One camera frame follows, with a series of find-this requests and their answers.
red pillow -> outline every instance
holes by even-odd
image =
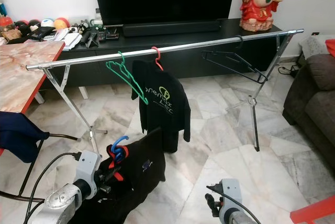
[[[329,53],[335,57],[335,39],[326,40],[326,45]]]

red statue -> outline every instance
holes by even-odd
[[[268,30],[272,28],[272,14],[277,11],[282,0],[243,0],[240,10],[240,26],[249,31]]]

green hanger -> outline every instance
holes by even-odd
[[[147,100],[147,98],[146,97],[144,97],[144,93],[143,93],[143,91],[142,91],[142,89],[141,89],[141,87],[138,85],[138,83],[135,81],[135,79],[134,79],[134,77],[130,74],[130,72],[127,70],[127,68],[126,68],[126,66],[125,66],[125,58],[124,58],[124,55],[122,55],[122,53],[121,53],[121,51],[118,51],[117,53],[119,53],[120,55],[121,55],[121,57],[122,57],[122,62],[121,62],[121,64],[119,64],[119,63],[116,63],[116,62],[114,62],[114,61],[108,61],[108,62],[106,62],[106,66],[107,66],[107,68],[109,68],[111,71],[113,71],[116,75],[118,75],[120,78],[122,78],[136,93],[137,93],[137,95],[145,102],[145,104],[147,105],[148,104],[148,100]],[[120,68],[120,72],[125,76],[125,77],[127,77],[127,79],[128,80],[133,80],[133,82],[136,84],[136,86],[137,86],[137,88],[138,88],[138,90],[135,88],[135,87],[133,87],[132,85],[131,85],[131,83],[127,80],[127,79],[125,79],[123,76],[121,76],[119,73],[117,73],[116,71],[114,71],[113,70],[113,68],[110,66],[111,64],[114,64],[114,65],[116,65],[116,66],[119,66],[119,68]]]

gray sofa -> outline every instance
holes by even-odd
[[[314,55],[289,89],[283,116],[298,124],[335,169],[335,58]]]

black tv cabinet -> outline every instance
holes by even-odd
[[[119,40],[117,41],[104,41],[100,43],[98,48],[92,47],[89,49],[87,49],[85,45],[78,44],[74,49],[68,52],[62,52],[58,60],[91,57],[94,55],[106,55],[117,53],[117,51],[127,52],[150,49],[152,46],[160,48],[179,44],[212,41],[234,37],[235,35],[247,36],[254,35],[256,33],[280,31],[280,29],[275,26],[273,26],[273,28],[269,31],[265,32],[245,31],[239,26],[239,20],[240,19],[221,20],[221,29],[214,32],[125,38],[120,31]],[[236,46],[238,45],[239,43],[230,43],[205,48],[167,52],[161,55],[161,63],[165,71],[169,71],[177,78],[228,74],[231,73],[229,70],[205,61],[202,58],[202,51],[235,51]],[[249,63],[254,65],[258,70],[265,71],[276,54],[276,38],[273,37],[245,41],[243,43],[242,49],[240,49],[238,53]],[[127,58],[127,69],[131,71],[133,60],[149,61],[153,60],[155,57],[155,55],[142,55],[138,57]],[[215,60],[222,64],[229,64],[240,72],[248,72],[247,69],[234,66],[230,60],[220,57],[216,57]],[[64,67],[62,66],[54,68],[53,72],[61,81],[63,78]],[[105,62],[93,62],[72,65],[70,68],[67,86],[78,87],[122,82],[123,80],[121,80],[106,67]],[[53,88],[53,86],[50,81],[46,79],[41,89],[50,88]]]

